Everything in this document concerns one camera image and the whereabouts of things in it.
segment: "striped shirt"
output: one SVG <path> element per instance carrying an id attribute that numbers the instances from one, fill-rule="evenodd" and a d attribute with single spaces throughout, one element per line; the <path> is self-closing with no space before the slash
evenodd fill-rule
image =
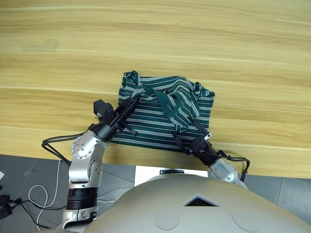
<path id="1" fill-rule="evenodd" d="M 190 141 L 202 135 L 188 120 L 197 119 L 208 129 L 215 93 L 179 76 L 140 77 L 136 71 L 123 75 L 119 90 L 119 105 L 128 97 L 140 96 L 136 110 L 127 119 L 135 131 L 118 133 L 114 143 L 180 151 L 172 135 L 176 131 L 189 147 Z"/>

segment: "wood grain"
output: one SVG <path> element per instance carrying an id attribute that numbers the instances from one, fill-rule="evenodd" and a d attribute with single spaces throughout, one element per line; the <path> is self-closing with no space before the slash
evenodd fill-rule
<path id="1" fill-rule="evenodd" d="M 1 1 L 0 153 L 55 159 L 40 142 L 85 130 L 94 100 L 116 107 L 135 69 L 215 91 L 211 141 L 250 174 L 311 178 L 310 13 L 309 0 Z M 104 162 L 204 169 L 117 144 Z"/>

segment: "gray floor tile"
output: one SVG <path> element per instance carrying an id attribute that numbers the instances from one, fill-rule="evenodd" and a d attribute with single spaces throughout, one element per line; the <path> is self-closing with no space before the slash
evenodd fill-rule
<path id="1" fill-rule="evenodd" d="M 250 191 L 277 204 L 282 178 L 247 175 L 244 183 Z"/>
<path id="2" fill-rule="evenodd" d="M 311 183 L 283 178 L 278 206 L 311 225 Z"/>
<path id="3" fill-rule="evenodd" d="M 36 161 L 33 158 L 0 155 L 0 171 L 4 173 L 0 180 L 3 187 L 0 195 L 17 199 Z"/>
<path id="4" fill-rule="evenodd" d="M 311 179 L 300 179 L 300 180 L 311 183 Z"/>
<path id="5" fill-rule="evenodd" d="M 104 171 L 98 197 L 99 200 L 102 201 L 109 201 L 110 199 L 116 200 L 133 187 L 134 183 Z M 113 205 L 113 202 L 99 202 L 98 205 L 99 214 L 101 215 Z"/>
<path id="6" fill-rule="evenodd" d="M 135 167 L 129 165 L 120 165 L 120 164 L 104 164 L 104 171 L 112 175 L 123 178 L 127 181 L 135 181 Z"/>
<path id="7" fill-rule="evenodd" d="M 28 192 L 32 186 L 40 184 L 46 188 L 49 195 L 47 203 L 50 204 L 55 194 L 57 167 L 58 167 L 57 160 L 46 160 L 46 159 L 38 160 L 21 192 L 20 196 L 22 200 L 28 199 Z M 69 167 L 65 163 L 60 164 L 57 196 L 54 204 L 52 205 L 53 207 L 62 207 L 67 204 L 68 182 L 69 182 L 68 170 Z M 31 198 L 40 205 L 44 205 L 46 195 L 42 188 L 36 187 L 31 191 Z M 25 205 L 28 210 L 34 213 L 34 216 L 37 216 L 39 214 L 40 210 L 35 208 L 30 203 L 26 203 Z M 60 224 L 62 219 L 62 210 L 60 211 L 45 210 L 43 211 L 41 216 L 55 224 Z"/>
<path id="8" fill-rule="evenodd" d="M 13 213 L 6 218 L 7 223 L 4 228 L 0 229 L 1 233 L 34 233 L 38 232 L 36 225 L 32 222 L 28 214 L 19 206 Z M 40 223 L 47 227 L 56 228 L 57 225 L 40 219 Z"/>

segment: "vent grille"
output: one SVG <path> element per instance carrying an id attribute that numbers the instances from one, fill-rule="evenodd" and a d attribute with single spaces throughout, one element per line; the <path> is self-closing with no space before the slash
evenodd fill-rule
<path id="1" fill-rule="evenodd" d="M 201 198 L 195 198 L 192 201 L 190 201 L 186 206 L 216 206 L 216 205 L 209 203 Z"/>

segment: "black cable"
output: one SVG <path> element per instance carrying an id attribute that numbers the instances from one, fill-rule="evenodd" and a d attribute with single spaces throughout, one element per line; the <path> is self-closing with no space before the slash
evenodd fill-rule
<path id="1" fill-rule="evenodd" d="M 214 157 L 218 157 L 218 158 L 224 158 L 233 162 L 246 162 L 246 167 L 244 169 L 244 171 L 242 172 L 240 181 L 244 182 L 245 180 L 245 176 L 247 174 L 247 170 L 251 164 L 251 162 L 249 161 L 249 159 L 245 158 L 245 157 L 231 157 L 230 155 L 226 155 L 222 150 L 218 151 L 217 155 L 214 155 L 213 153 L 208 153 L 208 155 L 214 156 Z"/>
<path id="2" fill-rule="evenodd" d="M 56 136 L 56 137 L 50 137 L 42 141 L 42 148 L 47 150 L 48 152 L 52 153 L 62 161 L 64 161 L 68 166 L 70 166 L 71 161 L 66 159 L 58 150 L 56 150 L 54 147 L 52 147 L 49 143 L 55 143 L 55 142 L 64 142 L 64 141 L 70 141 L 74 140 L 77 137 L 83 135 L 83 133 L 73 134 L 73 135 L 64 135 L 64 136 Z"/>
<path id="3" fill-rule="evenodd" d="M 31 202 L 30 200 L 22 201 L 20 204 L 26 203 L 26 202 L 30 202 L 30 203 L 31 203 L 32 205 L 34 205 L 36 208 L 41 209 L 41 210 L 62 210 L 62 209 L 64 209 L 64 208 L 66 207 L 66 205 L 65 205 L 65 206 L 60 207 L 60 208 L 53 208 L 53 207 L 51 207 L 51 208 L 43 208 L 43 207 L 38 206 L 37 204 Z"/>
<path id="4" fill-rule="evenodd" d="M 36 223 L 34 217 L 33 217 L 33 216 L 31 215 L 31 213 L 25 208 L 25 206 L 24 206 L 22 203 L 21 203 L 20 205 L 21 205 L 21 206 L 23 207 L 23 209 L 29 214 L 29 216 L 31 217 L 31 219 L 32 219 L 32 221 L 34 222 L 35 225 L 37 225 L 38 227 L 45 228 L 45 229 L 51 229 L 50 227 L 43 226 L 43 225 L 41 225 L 41 224 L 39 224 L 39 223 Z"/>

